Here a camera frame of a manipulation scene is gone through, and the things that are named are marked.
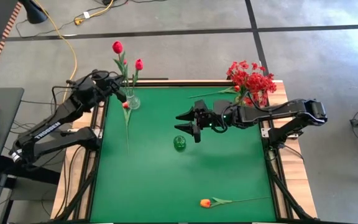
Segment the orange tulip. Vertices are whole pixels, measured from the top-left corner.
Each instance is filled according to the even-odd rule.
[[[209,208],[211,206],[211,201],[209,199],[202,199],[200,205],[204,208]]]

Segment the green glass cup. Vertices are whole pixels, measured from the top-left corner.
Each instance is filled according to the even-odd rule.
[[[186,139],[183,136],[176,136],[173,139],[173,146],[178,152],[183,152],[186,149]]]

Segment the tulip stem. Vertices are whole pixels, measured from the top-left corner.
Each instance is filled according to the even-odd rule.
[[[250,200],[259,200],[259,199],[265,199],[265,198],[270,198],[270,197],[250,198],[250,199],[244,199],[244,200],[234,200],[232,202],[246,202],[246,201],[250,201]]]

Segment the yellow cable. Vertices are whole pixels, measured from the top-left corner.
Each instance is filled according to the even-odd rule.
[[[98,16],[98,15],[100,15],[100,14],[102,14],[102,13],[105,13],[109,8],[110,8],[110,6],[112,6],[112,3],[114,2],[114,0],[111,0],[111,2],[110,2],[110,4],[106,7],[106,8],[104,8],[102,11],[99,11],[99,12],[95,12],[94,14],[92,14],[92,15],[90,15],[89,16],[89,18],[92,18],[92,17],[94,17],[94,16]],[[75,23],[75,25],[80,25],[82,22],[84,22],[85,21],[85,19],[77,19],[77,18],[74,18],[74,23]]]
[[[70,76],[70,80],[72,80],[72,79],[74,78],[74,76],[75,76],[76,71],[77,71],[77,55],[75,54],[75,51],[74,51],[74,49],[73,49],[73,46],[71,46],[71,44],[69,43],[69,41],[67,41],[67,40],[60,34],[59,29],[57,28],[55,22],[54,22],[54,21],[52,20],[52,18],[48,15],[48,13],[47,13],[46,10],[44,9],[44,7],[42,7],[42,5],[38,2],[38,0],[34,0],[34,1],[35,1],[35,3],[37,3],[37,4],[40,6],[40,8],[42,9],[42,11],[45,13],[45,15],[47,15],[48,19],[50,20],[50,22],[51,22],[52,25],[54,26],[54,28],[55,28],[57,34],[59,35],[59,38],[63,39],[63,40],[67,43],[67,45],[70,47],[71,51],[73,52],[73,56],[74,56],[74,70],[73,70],[73,73],[72,73],[71,76]],[[64,96],[63,96],[63,102],[64,102],[65,99],[66,99],[66,94],[67,94],[67,91],[65,91],[65,94],[64,94]]]

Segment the red tulip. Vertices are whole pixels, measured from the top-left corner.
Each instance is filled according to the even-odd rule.
[[[136,70],[142,70],[143,69],[143,62],[142,59],[137,59],[135,62],[135,68]]]
[[[128,109],[129,108],[128,102],[122,103],[122,107]]]
[[[112,44],[112,50],[116,54],[121,54],[121,52],[124,50],[124,47],[122,46],[120,41],[115,41],[115,43]]]

